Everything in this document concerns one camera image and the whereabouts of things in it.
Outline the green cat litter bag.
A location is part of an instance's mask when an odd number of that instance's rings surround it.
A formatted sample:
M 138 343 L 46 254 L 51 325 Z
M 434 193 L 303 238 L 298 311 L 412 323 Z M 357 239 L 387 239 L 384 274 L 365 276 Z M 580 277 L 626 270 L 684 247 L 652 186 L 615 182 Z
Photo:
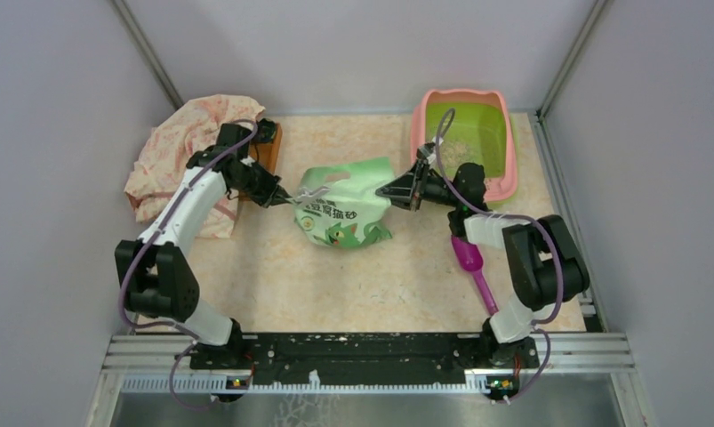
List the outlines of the green cat litter bag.
M 293 205 L 294 222 L 320 246 L 357 249 L 392 238 L 383 222 L 391 203 L 375 191 L 395 178 L 388 157 L 308 169 L 300 186 L 331 191 L 307 205 Z

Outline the magenta plastic litter scoop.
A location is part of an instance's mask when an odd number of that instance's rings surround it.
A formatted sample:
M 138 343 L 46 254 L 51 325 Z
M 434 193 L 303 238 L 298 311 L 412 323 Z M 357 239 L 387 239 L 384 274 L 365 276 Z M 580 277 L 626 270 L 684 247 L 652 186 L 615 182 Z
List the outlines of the magenta plastic litter scoop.
M 477 287 L 482 302 L 490 316 L 498 310 L 493 292 L 487 283 L 484 269 L 484 259 L 476 245 L 466 242 L 456 236 L 451 236 L 451 244 L 460 267 L 467 272 Z

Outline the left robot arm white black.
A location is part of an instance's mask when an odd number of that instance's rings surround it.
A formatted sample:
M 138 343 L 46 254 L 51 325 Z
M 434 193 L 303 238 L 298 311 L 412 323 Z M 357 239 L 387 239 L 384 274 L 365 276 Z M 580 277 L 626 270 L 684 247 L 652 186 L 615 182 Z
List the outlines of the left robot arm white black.
M 280 136 L 279 124 L 269 119 L 221 125 L 215 143 L 189 158 L 178 189 L 154 222 L 136 239 L 119 242 L 117 313 L 128 327 L 140 328 L 132 315 L 146 317 L 146 327 L 171 326 L 212 346 L 213 359 L 223 367 L 244 361 L 239 323 L 202 299 L 187 255 L 223 198 L 238 193 L 263 208 L 289 203 L 280 177 L 254 153 L 256 145 L 274 143 Z

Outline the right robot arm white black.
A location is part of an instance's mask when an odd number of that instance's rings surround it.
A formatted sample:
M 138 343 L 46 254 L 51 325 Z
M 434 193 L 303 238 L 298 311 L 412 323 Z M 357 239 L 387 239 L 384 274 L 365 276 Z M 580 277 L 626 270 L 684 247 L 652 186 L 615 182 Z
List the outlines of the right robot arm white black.
M 482 329 L 480 354 L 492 367 L 504 366 L 534 326 L 554 320 L 564 302 L 590 285 L 584 260 L 563 218 L 539 219 L 523 214 L 494 213 L 484 201 L 485 170 L 474 163 L 460 165 L 452 179 L 426 160 L 376 194 L 401 209 L 415 211 L 424 201 L 450 207 L 447 215 L 457 262 L 475 281 L 489 314 Z M 513 294 L 497 305 L 483 273 L 479 248 L 505 251 Z

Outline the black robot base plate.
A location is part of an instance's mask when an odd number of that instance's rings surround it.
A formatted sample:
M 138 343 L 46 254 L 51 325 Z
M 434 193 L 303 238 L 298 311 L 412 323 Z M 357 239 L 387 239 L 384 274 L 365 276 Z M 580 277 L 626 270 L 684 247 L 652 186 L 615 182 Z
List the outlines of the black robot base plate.
M 198 345 L 194 370 L 250 370 L 255 385 L 327 386 L 461 384 L 472 369 L 511 375 L 536 369 L 532 338 L 495 344 L 480 333 L 258 333 L 224 346 Z

